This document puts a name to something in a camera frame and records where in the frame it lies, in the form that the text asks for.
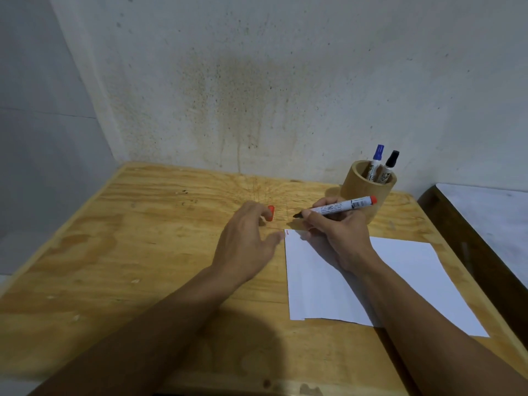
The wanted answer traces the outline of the person's left hand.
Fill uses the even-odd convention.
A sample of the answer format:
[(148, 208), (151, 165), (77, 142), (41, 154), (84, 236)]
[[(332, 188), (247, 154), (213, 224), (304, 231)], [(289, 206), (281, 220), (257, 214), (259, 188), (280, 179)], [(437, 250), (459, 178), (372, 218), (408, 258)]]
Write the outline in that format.
[(222, 282), (234, 289), (253, 279), (273, 258), (275, 252), (260, 252), (262, 219), (267, 206), (245, 202), (229, 219), (216, 246), (212, 267)]

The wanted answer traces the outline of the person's right hand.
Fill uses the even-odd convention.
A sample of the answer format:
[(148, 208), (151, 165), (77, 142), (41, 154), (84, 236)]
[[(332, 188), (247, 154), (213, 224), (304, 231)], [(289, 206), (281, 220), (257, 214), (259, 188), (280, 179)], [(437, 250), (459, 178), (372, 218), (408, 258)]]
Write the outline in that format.
[(351, 211), (342, 218), (330, 220), (330, 232), (319, 232), (306, 227), (313, 234), (326, 236), (344, 270), (361, 278), (381, 266), (383, 261), (372, 247), (362, 210)]

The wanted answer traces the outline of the red marker pen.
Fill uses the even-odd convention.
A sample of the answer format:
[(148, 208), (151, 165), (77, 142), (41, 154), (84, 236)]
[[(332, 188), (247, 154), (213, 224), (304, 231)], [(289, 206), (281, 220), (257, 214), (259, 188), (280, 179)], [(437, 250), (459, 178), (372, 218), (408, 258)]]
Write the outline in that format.
[(343, 199), (339, 196), (323, 197), (316, 201), (312, 207), (305, 208), (294, 215), (295, 219), (303, 218), (303, 211), (311, 211), (330, 218), (338, 219), (346, 216), (349, 212), (377, 205), (375, 196), (365, 196), (357, 199)]

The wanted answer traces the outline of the person's left forearm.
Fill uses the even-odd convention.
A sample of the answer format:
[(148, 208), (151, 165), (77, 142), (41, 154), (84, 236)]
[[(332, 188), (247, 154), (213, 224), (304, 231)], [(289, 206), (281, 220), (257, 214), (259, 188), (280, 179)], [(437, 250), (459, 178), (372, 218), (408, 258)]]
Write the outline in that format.
[(28, 396), (152, 396), (192, 336), (251, 276), (241, 266), (205, 268)]

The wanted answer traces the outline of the person's right forearm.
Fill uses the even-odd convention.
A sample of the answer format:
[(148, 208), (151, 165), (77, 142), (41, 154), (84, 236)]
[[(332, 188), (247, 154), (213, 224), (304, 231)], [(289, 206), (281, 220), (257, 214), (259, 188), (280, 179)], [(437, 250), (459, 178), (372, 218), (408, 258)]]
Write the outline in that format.
[(373, 251), (340, 257), (424, 396), (528, 396), (528, 379), (460, 330)]

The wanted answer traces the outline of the round wooden pen holder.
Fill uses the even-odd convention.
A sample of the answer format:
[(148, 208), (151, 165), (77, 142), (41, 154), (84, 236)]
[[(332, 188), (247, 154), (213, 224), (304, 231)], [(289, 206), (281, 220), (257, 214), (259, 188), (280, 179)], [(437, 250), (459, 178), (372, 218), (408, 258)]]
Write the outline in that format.
[(340, 197), (344, 199), (357, 199), (366, 196), (376, 197), (377, 203), (373, 206), (366, 207), (363, 210), (367, 224), (370, 224), (373, 221), (377, 212), (398, 181), (395, 173), (391, 174), (391, 177), (385, 184), (368, 181), (364, 177), (364, 174), (366, 174), (369, 164), (369, 160), (355, 161), (350, 167), (344, 183), (340, 187)]

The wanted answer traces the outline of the blue capped marker pen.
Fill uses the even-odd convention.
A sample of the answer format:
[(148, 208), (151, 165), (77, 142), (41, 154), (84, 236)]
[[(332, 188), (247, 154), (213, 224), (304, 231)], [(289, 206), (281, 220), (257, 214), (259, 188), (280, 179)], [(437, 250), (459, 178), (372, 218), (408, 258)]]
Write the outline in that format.
[(367, 166), (365, 178), (370, 182), (374, 182), (377, 177), (378, 169), (382, 160), (383, 151), (384, 145), (379, 144), (376, 148), (373, 159), (369, 162)]

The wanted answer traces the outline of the black capped marker pen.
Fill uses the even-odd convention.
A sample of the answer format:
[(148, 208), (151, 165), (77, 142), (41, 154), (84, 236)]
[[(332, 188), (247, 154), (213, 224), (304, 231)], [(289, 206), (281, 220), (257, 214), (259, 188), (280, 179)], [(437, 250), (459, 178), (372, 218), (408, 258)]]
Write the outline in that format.
[(393, 169), (397, 163), (397, 160), (398, 160), (398, 157), (399, 157), (399, 154), (400, 152), (397, 151), (397, 150), (394, 150), (390, 157), (386, 160), (386, 163), (385, 165), (383, 166), (383, 168), (381, 169), (380, 171), (380, 174), (378, 176), (378, 179), (377, 179), (377, 183), (379, 184), (386, 184), (392, 174), (393, 174)]

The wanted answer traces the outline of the white paper sheet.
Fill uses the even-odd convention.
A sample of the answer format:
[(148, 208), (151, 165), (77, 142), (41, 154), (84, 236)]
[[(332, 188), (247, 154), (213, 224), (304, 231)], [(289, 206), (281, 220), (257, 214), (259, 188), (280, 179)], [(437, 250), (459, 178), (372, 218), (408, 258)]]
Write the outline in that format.
[[(382, 327), (360, 281), (338, 263), (322, 236), (284, 230), (291, 320), (329, 319)], [(489, 337), (429, 243), (371, 237), (381, 259), (446, 319), (470, 336)]]

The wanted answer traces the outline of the dark wooden white-topped table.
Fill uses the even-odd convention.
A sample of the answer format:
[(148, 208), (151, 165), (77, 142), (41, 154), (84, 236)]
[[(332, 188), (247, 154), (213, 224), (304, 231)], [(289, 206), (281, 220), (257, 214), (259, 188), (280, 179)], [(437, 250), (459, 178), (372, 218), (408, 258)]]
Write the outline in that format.
[(528, 191), (437, 183), (418, 199), (453, 207), (528, 290)]

